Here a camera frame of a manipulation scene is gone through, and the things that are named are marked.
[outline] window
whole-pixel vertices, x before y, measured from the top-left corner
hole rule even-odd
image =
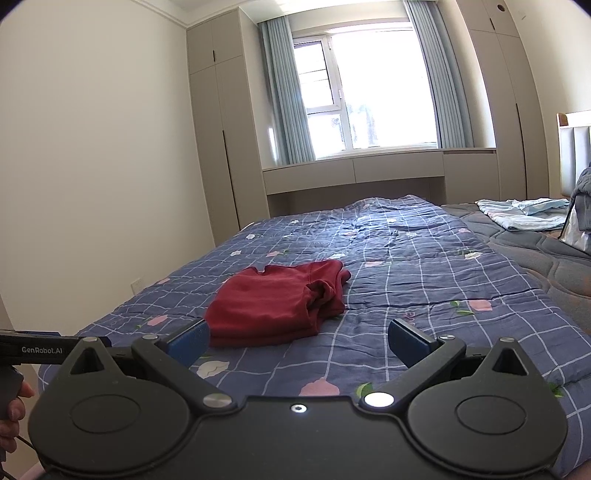
[[[317,158],[437,146],[427,71],[409,23],[337,28],[297,38],[294,49]]]

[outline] blue plaid comforter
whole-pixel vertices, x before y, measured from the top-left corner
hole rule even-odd
[[[202,316],[220,285],[254,265],[340,259],[352,277],[344,315],[288,345],[211,349],[192,370],[229,394],[358,395],[400,374],[387,328],[403,318],[429,335],[468,345],[517,338],[569,418],[557,464],[565,475],[591,457],[591,339],[514,262],[458,218],[414,196],[274,218],[245,228],[80,333],[128,345]],[[46,385],[55,367],[42,367]]]

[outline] folded red shirt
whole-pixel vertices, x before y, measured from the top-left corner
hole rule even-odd
[[[351,278],[339,260],[281,267],[249,267],[217,292],[205,320],[211,346],[279,345],[317,335],[322,321],[345,311],[343,285]]]

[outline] curtain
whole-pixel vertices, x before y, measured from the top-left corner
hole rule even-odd
[[[437,4],[405,1],[408,17],[421,44],[433,96],[437,142],[441,148],[474,146],[470,115],[452,43]]]
[[[275,113],[275,139],[280,162],[314,161],[306,107],[301,96],[293,38],[287,17],[261,24],[271,98]]]

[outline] window pane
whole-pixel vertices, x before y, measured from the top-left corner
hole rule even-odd
[[[437,142],[423,54],[415,32],[333,35],[354,148]]]
[[[316,158],[333,155],[345,149],[340,115],[308,115],[308,126]]]
[[[333,104],[321,42],[296,45],[295,64],[300,77],[301,95],[306,108]]]

